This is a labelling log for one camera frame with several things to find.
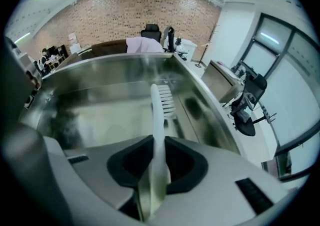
black chair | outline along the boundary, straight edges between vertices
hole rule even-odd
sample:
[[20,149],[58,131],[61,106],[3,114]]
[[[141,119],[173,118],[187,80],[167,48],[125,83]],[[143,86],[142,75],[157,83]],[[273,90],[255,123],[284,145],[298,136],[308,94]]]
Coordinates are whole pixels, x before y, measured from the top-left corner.
[[159,26],[156,24],[147,24],[145,29],[141,31],[141,36],[155,39],[158,43],[160,43],[161,32],[159,31]]
[[244,135],[255,136],[254,124],[265,119],[264,116],[253,122],[246,111],[253,111],[266,88],[267,81],[262,75],[247,75],[241,97],[231,104],[230,115],[234,118],[234,125]]

fluorescent light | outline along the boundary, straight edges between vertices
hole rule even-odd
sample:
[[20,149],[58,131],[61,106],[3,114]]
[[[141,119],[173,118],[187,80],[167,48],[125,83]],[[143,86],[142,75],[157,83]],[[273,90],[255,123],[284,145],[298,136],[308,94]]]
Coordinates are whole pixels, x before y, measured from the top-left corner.
[[18,41],[20,41],[20,40],[23,39],[24,37],[28,36],[29,34],[30,34],[30,32],[27,33],[27,34],[25,34],[24,36],[20,37],[20,38],[19,38],[18,40],[16,40],[14,43],[16,44]]
[[266,35],[265,33],[261,33],[261,35],[264,37],[267,37],[269,40],[275,42],[276,44],[279,44],[279,42],[276,39],[272,38],[271,36]]

black office chair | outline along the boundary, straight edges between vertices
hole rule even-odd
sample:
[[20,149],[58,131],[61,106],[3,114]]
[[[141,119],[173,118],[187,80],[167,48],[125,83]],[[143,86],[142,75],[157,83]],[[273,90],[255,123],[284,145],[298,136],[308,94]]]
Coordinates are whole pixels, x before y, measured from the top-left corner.
[[161,32],[159,31],[159,26],[156,24],[147,24],[145,29],[141,32],[142,37],[155,39],[158,43],[160,43]]
[[255,136],[254,124],[265,119],[264,116],[253,122],[248,112],[253,111],[266,88],[267,81],[262,75],[247,75],[241,97],[231,104],[230,115],[234,118],[234,125],[244,135]]

vent slot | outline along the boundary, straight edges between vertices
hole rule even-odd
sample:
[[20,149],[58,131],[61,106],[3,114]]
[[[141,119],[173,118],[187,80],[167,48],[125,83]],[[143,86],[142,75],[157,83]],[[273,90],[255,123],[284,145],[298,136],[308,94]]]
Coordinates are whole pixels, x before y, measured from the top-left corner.
[[235,183],[256,214],[260,214],[273,206],[270,199],[249,178],[238,180]]
[[68,161],[70,162],[70,164],[76,164],[86,160],[89,160],[89,157],[87,155],[68,157]]

brick wall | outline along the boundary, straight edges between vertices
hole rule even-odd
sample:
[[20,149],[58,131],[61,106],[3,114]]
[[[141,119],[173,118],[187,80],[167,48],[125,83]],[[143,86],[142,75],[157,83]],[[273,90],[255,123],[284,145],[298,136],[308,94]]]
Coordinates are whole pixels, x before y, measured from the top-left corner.
[[162,36],[171,25],[175,36],[198,45],[193,56],[200,59],[221,9],[207,0],[78,0],[56,14],[20,49],[34,59],[48,46],[64,44],[75,32],[81,47],[140,36],[147,23],[158,24]]

